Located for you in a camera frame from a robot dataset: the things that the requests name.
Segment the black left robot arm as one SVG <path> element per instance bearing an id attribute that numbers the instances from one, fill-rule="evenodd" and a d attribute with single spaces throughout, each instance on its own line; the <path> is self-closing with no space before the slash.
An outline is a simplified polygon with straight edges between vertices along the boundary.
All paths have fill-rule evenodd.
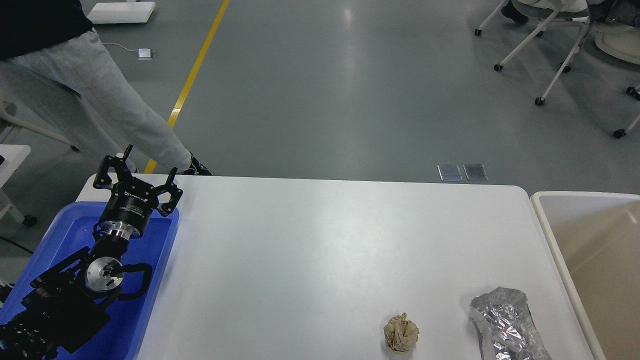
<path id="1" fill-rule="evenodd" d="M 124 264 L 130 241 L 144 235 L 158 212 L 167 217 L 183 195 L 174 179 L 154 186 L 135 177 L 127 166 L 133 150 L 106 155 L 94 176 L 95 189 L 108 189 L 110 198 L 93 226 L 94 244 L 84 246 L 30 281 L 23 310 L 1 326 L 3 360 L 53 360 L 58 349 L 75 353 L 110 321 L 114 301 L 134 301 L 149 291 L 153 266 Z"/>

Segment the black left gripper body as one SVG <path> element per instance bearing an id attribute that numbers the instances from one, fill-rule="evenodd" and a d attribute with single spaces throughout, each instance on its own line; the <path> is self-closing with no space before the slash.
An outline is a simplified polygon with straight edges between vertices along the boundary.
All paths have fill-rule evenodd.
<path id="1" fill-rule="evenodd" d="M 154 186 L 150 184 L 115 184 L 99 220 L 98 227 L 108 230 L 122 223 L 131 228 L 131 239 L 139 239 L 159 204 Z"/>

